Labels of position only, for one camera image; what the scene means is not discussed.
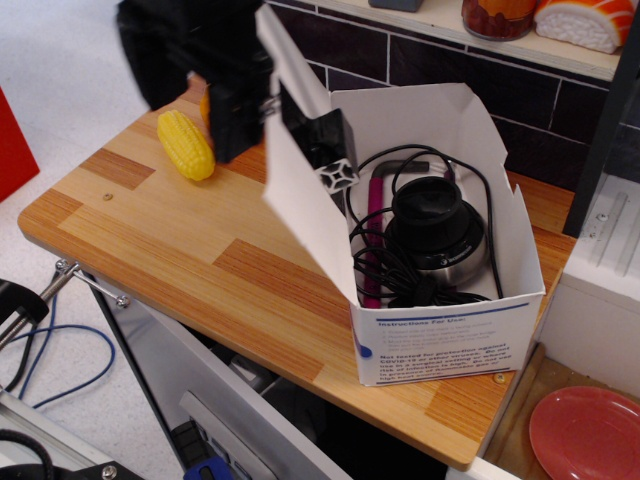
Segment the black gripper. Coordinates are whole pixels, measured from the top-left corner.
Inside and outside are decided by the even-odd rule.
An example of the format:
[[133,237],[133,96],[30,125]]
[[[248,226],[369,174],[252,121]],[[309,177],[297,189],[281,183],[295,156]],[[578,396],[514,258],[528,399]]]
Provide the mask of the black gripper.
[[152,110],[204,78],[209,131],[219,163],[258,145],[278,108],[273,60],[258,39],[261,1],[121,1],[116,24],[140,93]]

